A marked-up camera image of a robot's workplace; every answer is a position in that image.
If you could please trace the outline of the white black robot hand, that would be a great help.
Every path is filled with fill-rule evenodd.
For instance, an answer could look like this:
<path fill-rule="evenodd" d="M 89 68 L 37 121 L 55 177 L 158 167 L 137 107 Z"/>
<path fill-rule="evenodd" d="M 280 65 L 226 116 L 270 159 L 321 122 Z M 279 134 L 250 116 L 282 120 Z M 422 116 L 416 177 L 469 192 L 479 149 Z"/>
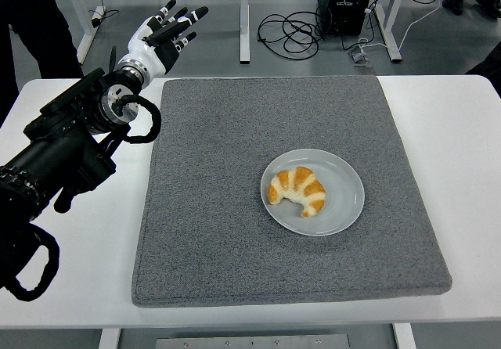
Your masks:
<path fill-rule="evenodd" d="M 196 37 L 189 29 L 208 14 L 208 7 L 189 11 L 172 10 L 170 0 L 157 14 L 147 18 L 128 42 L 128 53 L 118 62 L 118 70 L 134 74 L 143 87 L 164 76 L 175 65 L 181 51 Z"/>

